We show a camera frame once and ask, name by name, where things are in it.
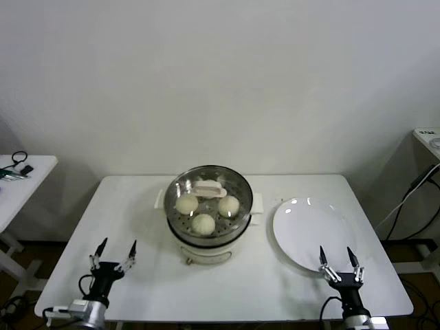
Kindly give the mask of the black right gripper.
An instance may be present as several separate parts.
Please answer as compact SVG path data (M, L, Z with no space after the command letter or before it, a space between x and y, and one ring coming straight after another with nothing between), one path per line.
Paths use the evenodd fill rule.
M325 251L320 246L320 273L323 274L330 287L335 289L342 300L343 310L358 310L363 308L359 289L362 287L360 281L364 278L364 268L360 266L357 256L350 247L347 247L353 273L337 273L327 261Z

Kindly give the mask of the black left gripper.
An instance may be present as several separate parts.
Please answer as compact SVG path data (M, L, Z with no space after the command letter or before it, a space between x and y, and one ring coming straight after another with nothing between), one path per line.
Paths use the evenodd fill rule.
M103 240L94 254L89 255L90 270L92 270L91 273L94 277L93 285L89 290L90 299L108 298L113 283L123 278L124 272L127 272L135 265L136 240L134 240L128 256L120 263L100 262L107 239L106 237Z

